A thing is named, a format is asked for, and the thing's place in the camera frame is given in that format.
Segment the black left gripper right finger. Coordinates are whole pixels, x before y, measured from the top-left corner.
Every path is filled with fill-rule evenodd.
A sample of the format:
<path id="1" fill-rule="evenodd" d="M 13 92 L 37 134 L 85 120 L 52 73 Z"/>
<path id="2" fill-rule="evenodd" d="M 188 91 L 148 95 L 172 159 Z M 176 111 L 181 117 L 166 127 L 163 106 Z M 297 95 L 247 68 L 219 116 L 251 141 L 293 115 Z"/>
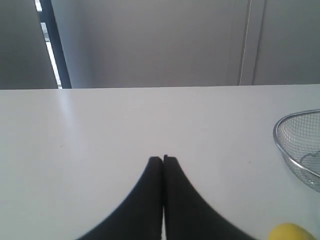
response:
<path id="1" fill-rule="evenodd" d="M 177 158 L 163 158 L 163 206 L 168 240 L 252 240 L 197 192 Z"/>

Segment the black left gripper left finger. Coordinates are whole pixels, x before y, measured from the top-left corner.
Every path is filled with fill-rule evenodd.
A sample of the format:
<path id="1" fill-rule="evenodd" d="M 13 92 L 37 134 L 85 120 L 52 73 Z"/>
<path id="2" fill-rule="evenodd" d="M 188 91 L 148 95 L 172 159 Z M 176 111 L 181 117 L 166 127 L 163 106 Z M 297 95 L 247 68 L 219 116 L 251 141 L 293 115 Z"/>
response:
<path id="1" fill-rule="evenodd" d="M 163 161 L 150 157 L 125 200 L 81 240 L 160 240 L 163 224 Z"/>

